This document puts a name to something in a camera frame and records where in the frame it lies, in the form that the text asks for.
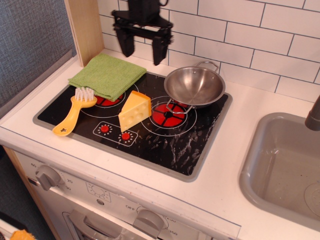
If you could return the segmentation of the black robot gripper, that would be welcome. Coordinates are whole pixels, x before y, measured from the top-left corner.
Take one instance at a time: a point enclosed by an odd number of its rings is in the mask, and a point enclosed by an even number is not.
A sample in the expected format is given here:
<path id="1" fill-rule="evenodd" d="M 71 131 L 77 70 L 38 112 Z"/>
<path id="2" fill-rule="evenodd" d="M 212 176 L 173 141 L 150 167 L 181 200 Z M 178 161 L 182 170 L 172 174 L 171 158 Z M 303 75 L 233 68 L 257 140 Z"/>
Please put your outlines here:
<path id="1" fill-rule="evenodd" d="M 128 10 L 113 10 L 114 30 L 122 53 L 129 57 L 135 51 L 134 37 L 152 40 L 153 63 L 159 65 L 172 43 L 173 24 L 160 16 L 159 0 L 129 0 Z"/>

